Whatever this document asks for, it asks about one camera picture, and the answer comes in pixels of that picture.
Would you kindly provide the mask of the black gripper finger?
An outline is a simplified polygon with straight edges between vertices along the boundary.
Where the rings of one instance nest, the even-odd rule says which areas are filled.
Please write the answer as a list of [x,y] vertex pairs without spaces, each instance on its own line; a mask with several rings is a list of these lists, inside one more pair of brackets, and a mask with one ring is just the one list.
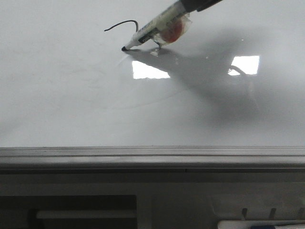
[[180,0],[187,12],[201,12],[222,0]]

